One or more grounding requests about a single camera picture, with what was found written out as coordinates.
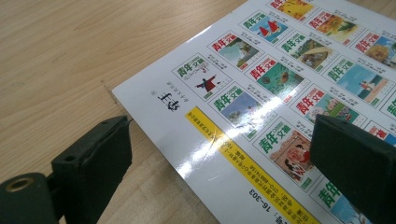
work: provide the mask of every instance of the illustration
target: illustration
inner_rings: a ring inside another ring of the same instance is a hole
[[[244,70],[262,56],[261,52],[232,33],[212,44],[211,48],[240,70]]]
[[[314,6],[302,0],[274,0],[270,3],[270,6],[298,21],[303,21],[306,14],[314,8]]]
[[[200,54],[189,58],[173,73],[204,101],[231,82],[228,76]]]
[[[264,15],[261,12],[248,18],[242,23],[244,27],[249,29],[253,34],[260,38],[275,44],[282,36],[289,33],[290,28],[285,24]]]
[[[304,35],[296,34],[281,45],[291,57],[319,72],[336,56],[336,53]]]
[[[347,45],[364,30],[363,27],[329,12],[321,12],[309,23],[329,38]]]
[[[320,177],[310,160],[310,141],[283,119],[275,122],[254,146],[304,190]]]
[[[212,105],[247,139],[253,138],[276,116],[237,86],[221,94]]]
[[[341,60],[327,76],[372,106],[379,105],[395,86],[386,78],[347,59]]]
[[[317,115],[338,118],[358,126],[366,119],[354,109],[317,88],[313,88],[300,101],[297,101],[294,104],[294,109],[312,124],[315,123]]]
[[[369,33],[355,46],[355,49],[390,68],[396,69],[396,41]]]
[[[372,222],[338,190],[327,178],[320,181],[311,193],[317,203],[341,223],[371,224]]]
[[[257,80],[265,89],[282,100],[289,100],[288,96],[291,97],[291,92],[303,81],[303,77],[300,77],[282,63],[275,64],[265,73],[265,76]]]

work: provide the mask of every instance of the yellow banner strip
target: yellow banner strip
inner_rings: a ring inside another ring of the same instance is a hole
[[[186,114],[186,118],[289,221],[318,223],[198,107]]]

